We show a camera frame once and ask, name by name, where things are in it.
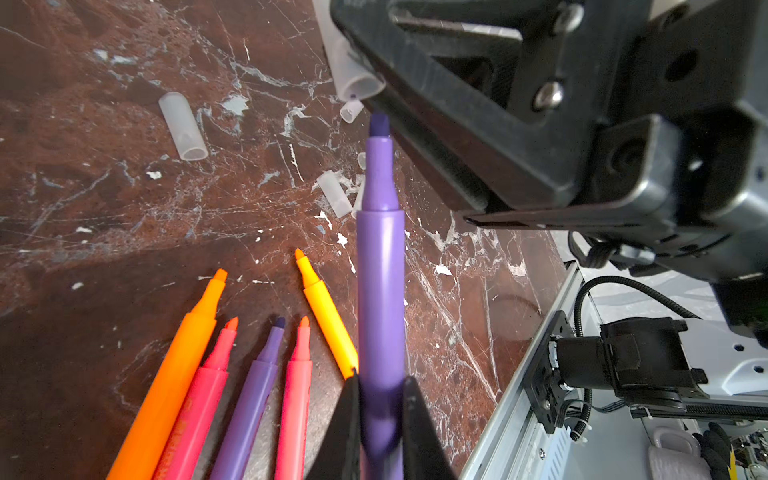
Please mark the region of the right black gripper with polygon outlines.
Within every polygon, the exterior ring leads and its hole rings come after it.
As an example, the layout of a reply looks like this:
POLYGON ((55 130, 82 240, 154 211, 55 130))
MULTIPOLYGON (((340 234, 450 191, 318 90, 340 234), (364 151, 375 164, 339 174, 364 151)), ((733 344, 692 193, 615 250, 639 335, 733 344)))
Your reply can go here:
POLYGON ((705 282, 767 273, 767 5, 335 1, 370 101, 471 224, 576 231, 705 282))

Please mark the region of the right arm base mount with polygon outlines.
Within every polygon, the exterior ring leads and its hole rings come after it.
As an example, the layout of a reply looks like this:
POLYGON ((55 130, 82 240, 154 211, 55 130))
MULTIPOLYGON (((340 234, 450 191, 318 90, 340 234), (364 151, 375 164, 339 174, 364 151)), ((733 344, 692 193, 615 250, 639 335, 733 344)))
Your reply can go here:
POLYGON ((684 320, 635 317, 578 337, 557 310, 522 380, 535 416, 548 433, 562 427, 574 389, 611 390, 626 405, 657 415, 686 412, 688 400, 709 397, 705 372, 684 353, 688 331, 684 320))

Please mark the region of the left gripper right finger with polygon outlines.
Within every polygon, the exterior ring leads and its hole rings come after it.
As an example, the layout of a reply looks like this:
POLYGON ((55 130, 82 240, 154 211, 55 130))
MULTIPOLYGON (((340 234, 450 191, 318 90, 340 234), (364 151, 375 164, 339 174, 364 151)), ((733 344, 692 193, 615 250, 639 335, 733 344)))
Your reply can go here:
POLYGON ((417 379, 409 376, 403 385, 403 471, 405 480, 456 480, 417 379))

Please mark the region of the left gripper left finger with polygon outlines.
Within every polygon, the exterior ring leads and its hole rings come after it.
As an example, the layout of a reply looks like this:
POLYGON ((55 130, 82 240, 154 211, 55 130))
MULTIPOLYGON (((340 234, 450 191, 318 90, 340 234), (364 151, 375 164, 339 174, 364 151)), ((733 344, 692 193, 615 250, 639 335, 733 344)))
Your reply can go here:
POLYGON ((307 480, 361 478, 361 413, 359 376, 343 385, 307 480))

